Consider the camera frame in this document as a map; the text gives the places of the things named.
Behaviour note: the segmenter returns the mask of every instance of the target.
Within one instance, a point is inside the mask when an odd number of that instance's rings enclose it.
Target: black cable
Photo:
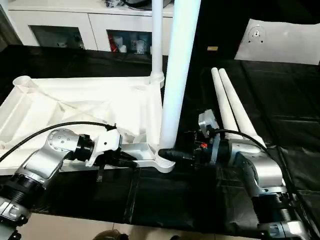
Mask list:
[[[48,130],[51,129],[55,129],[55,128],[59,128],[59,127],[63,127],[63,126],[70,126],[70,125],[96,125],[96,126],[102,126],[105,127],[107,129],[107,131],[114,129],[114,126],[105,124],[105,123],[101,123],[101,122],[93,122],[93,121],[70,121],[70,122],[63,122],[63,123],[59,123],[56,125],[52,125],[52,126],[48,126],[44,129],[41,129],[33,134],[31,134],[30,136],[26,137],[25,139],[23,139],[21,142],[19,142],[17,145],[15,145],[14,147],[12,147],[11,149],[9,149],[5,154],[3,154],[0,157],[0,162],[2,162],[6,157],[8,157],[11,153],[13,153],[15,150],[17,150],[18,148],[20,148],[23,144],[25,144],[26,142],[28,142],[29,140],[33,139],[34,137],[45,133]]]
[[[240,131],[229,130],[229,129],[213,129],[213,128],[209,129],[209,136],[210,137],[214,137],[217,134],[225,134],[225,133],[227,133],[227,134],[236,134],[236,135],[239,135],[239,136],[245,137],[246,139],[251,140],[259,148],[261,148],[270,158],[272,158],[270,153],[268,152],[268,149],[265,146],[263,146],[260,142],[255,140],[252,136],[249,136],[248,134],[245,134],[245,133],[240,132]]]
[[[136,2],[136,3],[129,3],[127,2],[127,0],[121,0],[125,5],[127,5],[130,8],[142,8],[148,4],[151,3],[152,0],[142,0],[140,2]]]

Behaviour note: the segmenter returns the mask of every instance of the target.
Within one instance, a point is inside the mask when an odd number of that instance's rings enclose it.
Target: floor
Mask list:
[[[182,236],[186,240],[249,239],[44,214],[33,214],[29,222],[20,227],[18,232],[22,234],[23,240],[92,240],[98,233],[112,229],[129,235],[130,240],[170,240],[174,235]]]

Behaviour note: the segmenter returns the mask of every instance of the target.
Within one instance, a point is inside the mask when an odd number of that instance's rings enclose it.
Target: white cabinet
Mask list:
[[[9,14],[24,45],[97,50],[87,13],[10,10]]]
[[[150,54],[152,11],[108,8],[102,0],[11,0],[8,12],[24,45],[110,51],[110,38],[129,53],[141,53],[137,44]],[[163,55],[169,54],[173,15],[170,3],[163,9]]]
[[[152,17],[135,15],[94,14],[89,13],[93,34],[100,51],[110,51],[109,37],[119,37],[126,45],[128,52],[135,52],[132,42],[142,40],[146,45],[146,52],[150,52],[152,45]],[[172,17],[163,18],[163,55],[169,55]]]

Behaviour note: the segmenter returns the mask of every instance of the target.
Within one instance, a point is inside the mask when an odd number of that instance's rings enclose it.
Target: black tablecloth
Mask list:
[[[12,80],[148,76],[151,59],[134,54],[10,46],[0,53],[0,101]],[[164,58],[164,69],[167,59]],[[198,114],[219,108],[210,73],[225,68],[257,133],[320,223],[320,71],[317,66],[211,61],[193,56],[179,130],[196,130]],[[236,168],[163,174],[153,168],[60,173],[34,212],[100,221],[256,237],[257,218]],[[8,176],[0,177],[3,183]]]

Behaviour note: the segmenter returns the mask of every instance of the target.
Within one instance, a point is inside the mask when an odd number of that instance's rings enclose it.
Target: white pole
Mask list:
[[[163,100],[160,148],[176,143],[201,0],[175,0]]]
[[[232,113],[227,94],[225,92],[224,86],[222,84],[218,69],[216,67],[211,69],[211,74],[214,83],[214,89],[216,93],[216,98],[219,104],[219,110],[222,118],[223,128],[233,131],[238,131],[238,126],[236,124],[236,120],[234,118],[234,114]],[[243,137],[226,133],[225,136],[228,139],[243,139]]]
[[[242,105],[242,103],[237,95],[237,92],[234,89],[234,86],[232,85],[232,83],[227,75],[226,70],[221,68],[219,70],[219,74],[220,74],[220,77],[222,80],[224,90],[226,92],[226,95],[227,95],[229,102],[230,102],[230,105],[232,107],[232,111],[234,113],[236,122],[238,123],[238,126],[239,126],[241,132],[253,137],[259,143],[266,146],[265,142],[263,141],[263,139],[260,136],[258,136],[254,126],[252,125],[250,118],[248,117],[247,112],[246,112],[244,106]]]
[[[152,72],[151,83],[160,83],[163,87],[165,76],[162,69],[163,36],[163,0],[152,1]]]

